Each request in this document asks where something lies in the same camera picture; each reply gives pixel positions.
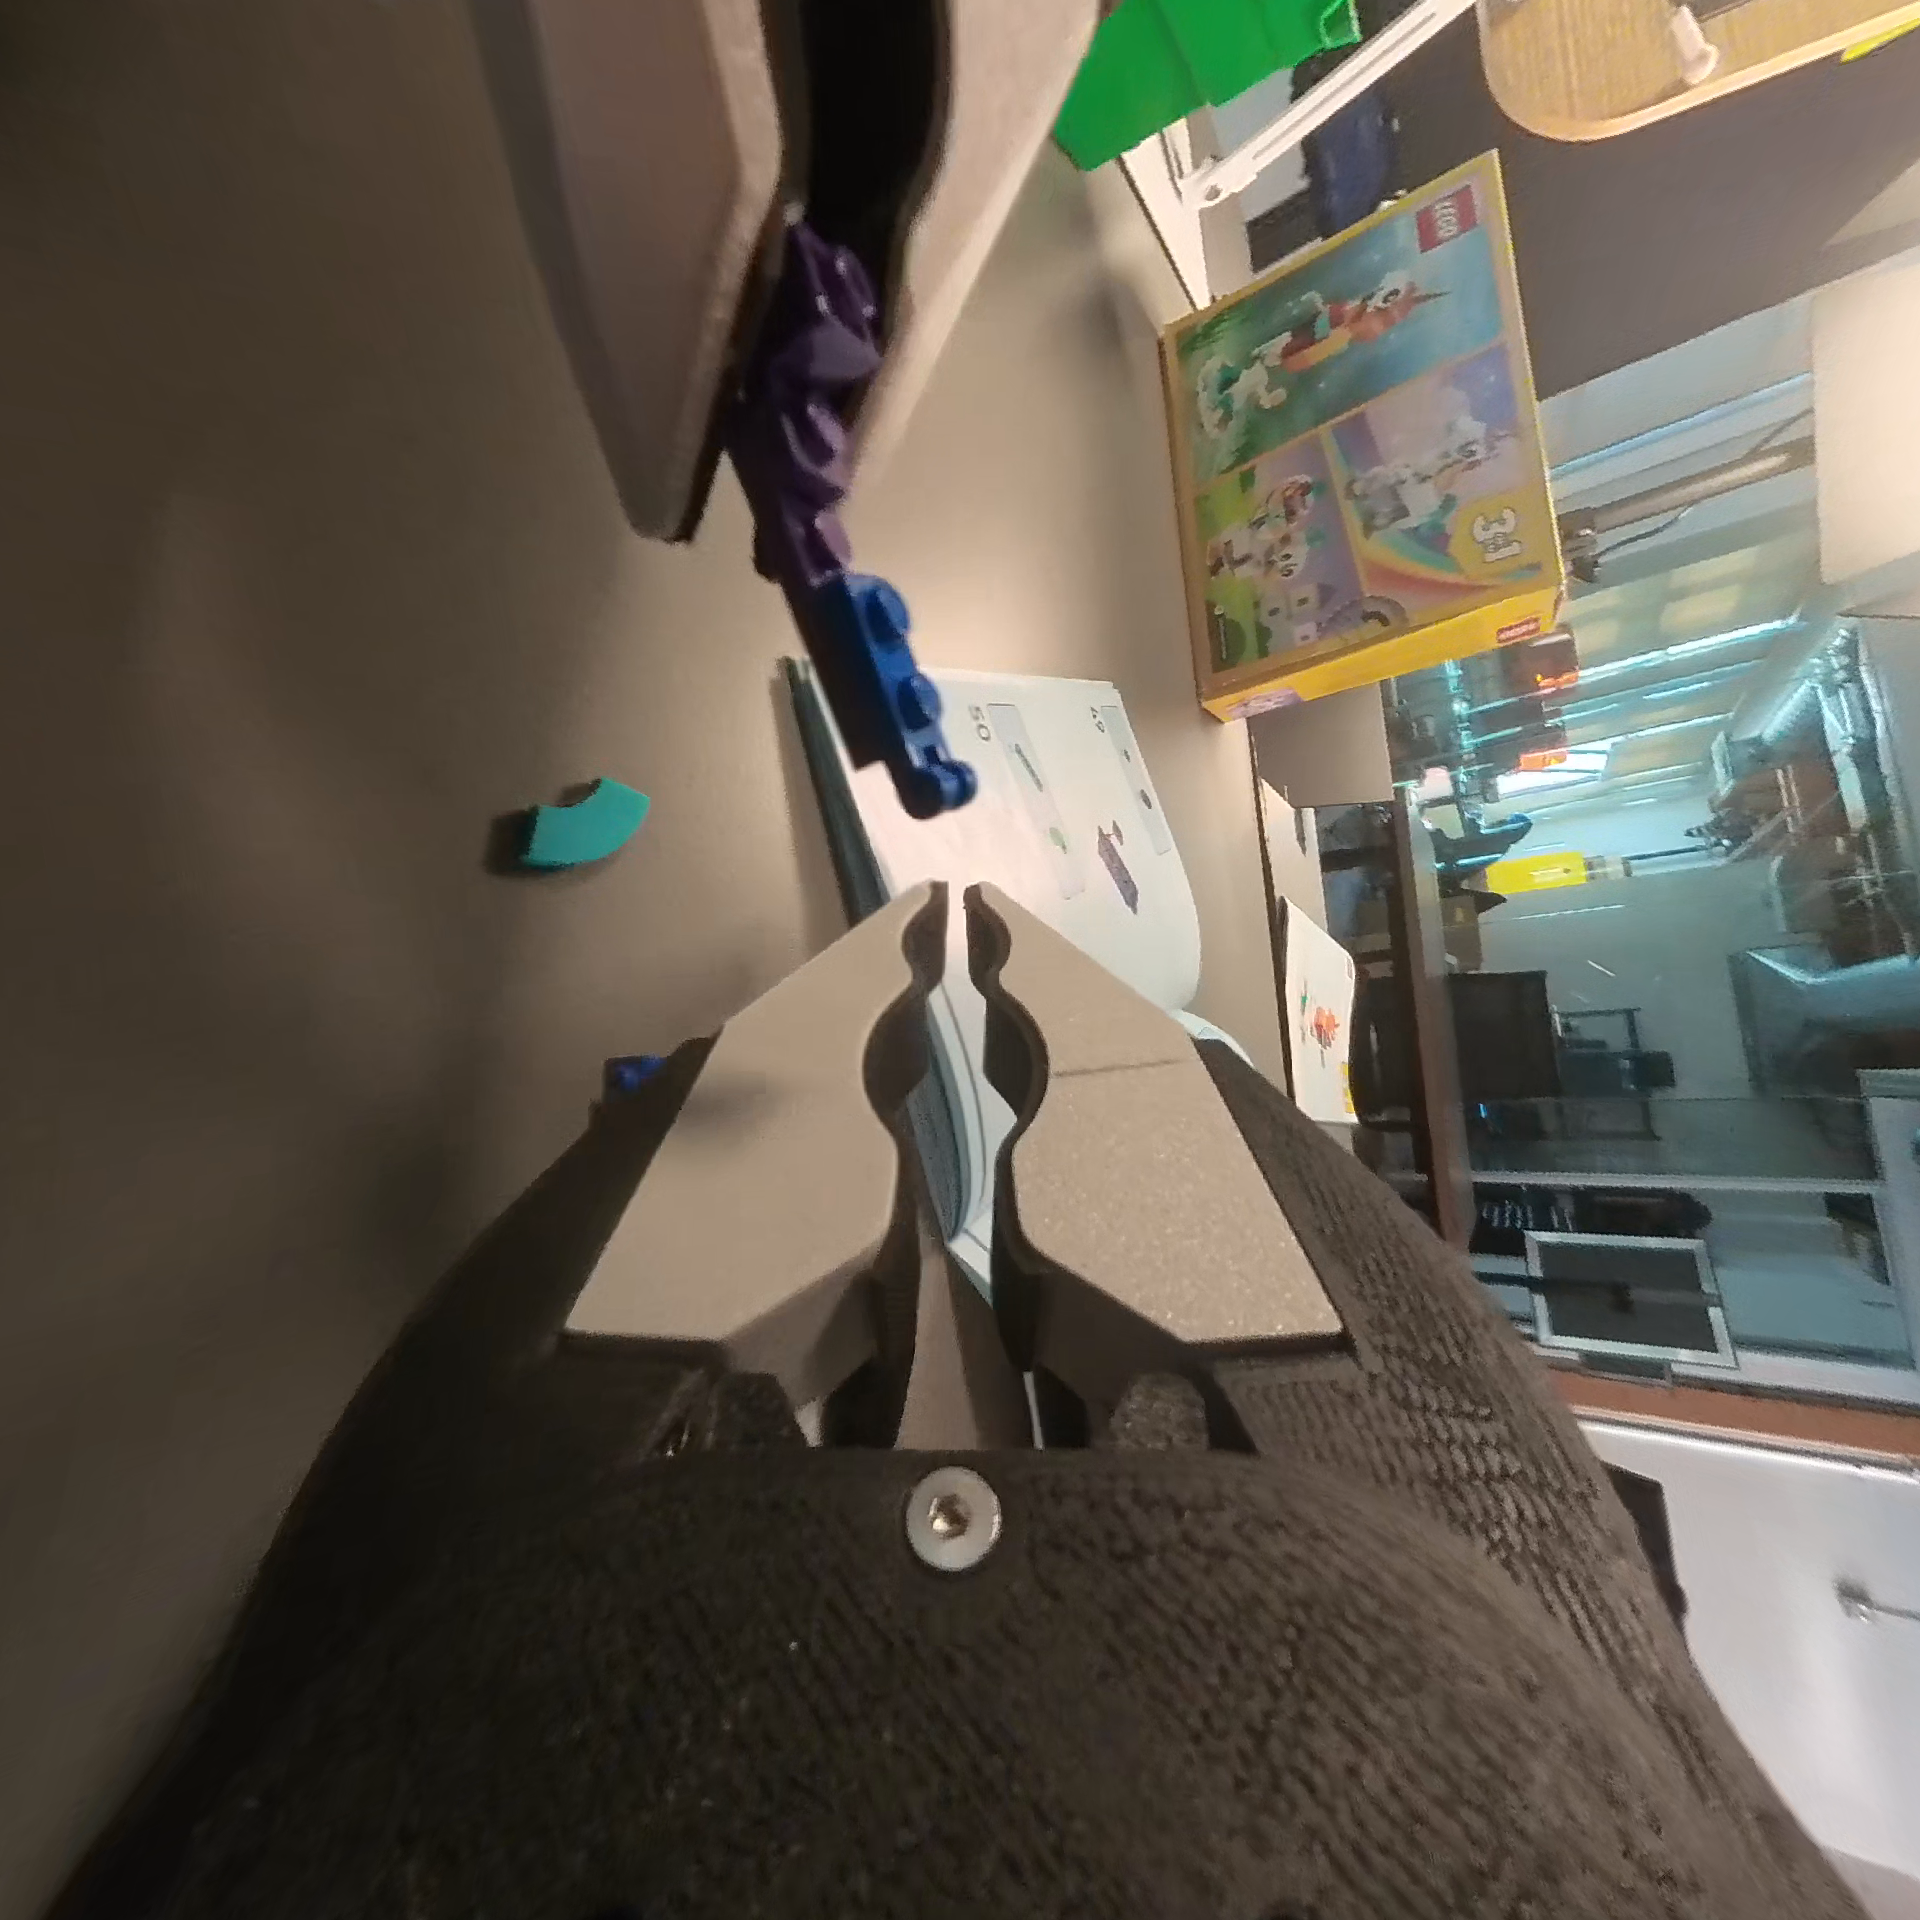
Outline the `teal curved lego piece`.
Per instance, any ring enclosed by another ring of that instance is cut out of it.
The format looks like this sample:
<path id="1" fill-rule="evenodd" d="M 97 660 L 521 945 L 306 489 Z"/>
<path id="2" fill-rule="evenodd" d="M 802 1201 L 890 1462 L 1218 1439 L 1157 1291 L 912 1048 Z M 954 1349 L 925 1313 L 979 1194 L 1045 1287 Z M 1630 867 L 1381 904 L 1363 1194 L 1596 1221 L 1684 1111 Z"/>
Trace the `teal curved lego piece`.
<path id="1" fill-rule="evenodd" d="M 521 877 L 598 867 L 639 834 L 651 812 L 651 796 L 628 782 L 577 782 L 555 800 L 496 814 L 485 836 L 484 870 Z"/>

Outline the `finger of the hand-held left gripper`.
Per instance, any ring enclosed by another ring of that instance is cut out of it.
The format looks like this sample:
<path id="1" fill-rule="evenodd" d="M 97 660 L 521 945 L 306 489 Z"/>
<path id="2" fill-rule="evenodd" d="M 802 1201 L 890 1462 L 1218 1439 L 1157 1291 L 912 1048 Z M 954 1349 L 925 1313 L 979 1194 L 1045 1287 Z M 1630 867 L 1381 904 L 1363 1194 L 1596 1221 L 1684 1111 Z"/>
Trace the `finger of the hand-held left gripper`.
<path id="1" fill-rule="evenodd" d="M 879 369 L 850 416 L 875 490 L 1115 3 L 845 3 L 845 247 Z"/>
<path id="2" fill-rule="evenodd" d="M 779 3 L 472 3 L 541 287 L 611 489 L 692 539 L 790 210 Z"/>

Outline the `light wooden board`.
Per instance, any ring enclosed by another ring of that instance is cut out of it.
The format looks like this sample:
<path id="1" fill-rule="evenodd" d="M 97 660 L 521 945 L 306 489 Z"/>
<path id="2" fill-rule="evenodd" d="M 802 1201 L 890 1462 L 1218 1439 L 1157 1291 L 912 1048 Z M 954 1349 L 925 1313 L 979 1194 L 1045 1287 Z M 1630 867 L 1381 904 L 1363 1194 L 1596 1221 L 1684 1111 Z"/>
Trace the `light wooden board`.
<path id="1" fill-rule="evenodd" d="M 1488 90 L 1523 131 L 1596 143 L 1912 33 L 1914 3 L 1480 3 Z"/>

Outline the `lego instruction booklet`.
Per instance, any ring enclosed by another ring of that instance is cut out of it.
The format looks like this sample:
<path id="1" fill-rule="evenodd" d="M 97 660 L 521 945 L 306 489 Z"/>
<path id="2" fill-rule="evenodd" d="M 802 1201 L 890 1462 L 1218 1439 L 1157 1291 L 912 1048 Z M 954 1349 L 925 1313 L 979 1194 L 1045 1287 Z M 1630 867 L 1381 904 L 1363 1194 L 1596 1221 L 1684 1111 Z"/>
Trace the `lego instruction booklet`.
<path id="1" fill-rule="evenodd" d="M 850 918 L 925 880 L 950 892 L 946 970 L 925 1000 L 931 1066 L 908 1113 L 946 1253 L 989 1298 L 997 1157 L 1016 1111 L 983 1063 L 989 1007 L 964 895 L 998 885 L 1194 1040 L 1242 1059 L 1194 1007 L 1203 926 L 1187 870 L 1115 682 L 936 673 L 943 729 L 976 796 L 919 822 L 883 767 L 854 764 L 814 670 L 781 659 L 781 677 Z"/>

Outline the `white printed sheet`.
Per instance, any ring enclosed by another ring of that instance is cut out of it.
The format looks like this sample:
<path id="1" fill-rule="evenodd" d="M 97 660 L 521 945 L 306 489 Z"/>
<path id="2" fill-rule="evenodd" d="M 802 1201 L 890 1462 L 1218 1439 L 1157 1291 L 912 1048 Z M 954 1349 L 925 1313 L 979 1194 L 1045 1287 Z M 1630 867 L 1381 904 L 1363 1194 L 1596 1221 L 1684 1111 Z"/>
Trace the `white printed sheet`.
<path id="1" fill-rule="evenodd" d="M 1359 1125 L 1352 1026 L 1359 973 L 1352 954 L 1296 900 L 1279 904 L 1282 1028 L 1293 1103 L 1319 1125 Z"/>

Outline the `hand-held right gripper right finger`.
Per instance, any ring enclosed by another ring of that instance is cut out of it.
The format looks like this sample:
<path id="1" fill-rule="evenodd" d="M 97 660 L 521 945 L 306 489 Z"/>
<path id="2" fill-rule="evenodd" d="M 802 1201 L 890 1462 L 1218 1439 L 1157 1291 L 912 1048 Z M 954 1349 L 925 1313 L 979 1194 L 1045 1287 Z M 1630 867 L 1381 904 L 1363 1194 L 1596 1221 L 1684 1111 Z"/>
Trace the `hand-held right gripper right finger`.
<path id="1" fill-rule="evenodd" d="M 1198 1046 L 998 885 L 964 896 L 997 1155 L 1011 1355 L 1109 1421 L 1145 1379 L 1218 1405 L 1218 1368 L 1319 1364 L 1348 1328 Z"/>

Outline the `purple and blue lego assembly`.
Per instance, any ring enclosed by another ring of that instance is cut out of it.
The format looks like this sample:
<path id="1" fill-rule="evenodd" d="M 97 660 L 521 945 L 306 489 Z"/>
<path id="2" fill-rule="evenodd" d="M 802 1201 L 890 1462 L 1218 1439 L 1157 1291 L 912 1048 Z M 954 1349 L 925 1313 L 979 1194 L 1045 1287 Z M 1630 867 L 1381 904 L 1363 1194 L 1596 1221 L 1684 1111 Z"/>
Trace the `purple and blue lego assembly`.
<path id="1" fill-rule="evenodd" d="M 861 261 L 806 221 L 781 262 L 733 404 L 728 454 L 755 515 L 755 567 L 781 589 L 857 767 L 886 770 L 915 821 L 964 810 L 976 777 L 950 752 L 897 586 L 857 567 L 842 505 L 850 404 L 879 376 L 879 298 Z"/>

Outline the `yellow lego set box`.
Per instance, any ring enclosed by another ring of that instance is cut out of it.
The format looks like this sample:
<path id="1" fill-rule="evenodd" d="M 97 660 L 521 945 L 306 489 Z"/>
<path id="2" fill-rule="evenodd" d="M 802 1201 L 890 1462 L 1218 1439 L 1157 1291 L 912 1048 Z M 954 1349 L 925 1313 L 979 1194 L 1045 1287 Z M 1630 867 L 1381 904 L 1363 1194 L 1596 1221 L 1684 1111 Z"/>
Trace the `yellow lego set box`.
<path id="1" fill-rule="evenodd" d="M 1497 151 L 1161 335 L 1216 721 L 1540 641 L 1566 603 Z"/>

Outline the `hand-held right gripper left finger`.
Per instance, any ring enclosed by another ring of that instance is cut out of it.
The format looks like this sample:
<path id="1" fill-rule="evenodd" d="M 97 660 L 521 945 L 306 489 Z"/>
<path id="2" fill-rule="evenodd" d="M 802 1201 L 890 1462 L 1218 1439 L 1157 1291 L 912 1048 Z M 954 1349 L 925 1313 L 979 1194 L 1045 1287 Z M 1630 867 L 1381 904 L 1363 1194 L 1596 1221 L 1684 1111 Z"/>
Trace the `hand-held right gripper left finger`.
<path id="1" fill-rule="evenodd" d="M 883 1355 L 916 1253 L 906 1107 L 950 895 L 919 884 L 742 1010 L 565 1316 L 610 1340 L 817 1405 Z"/>

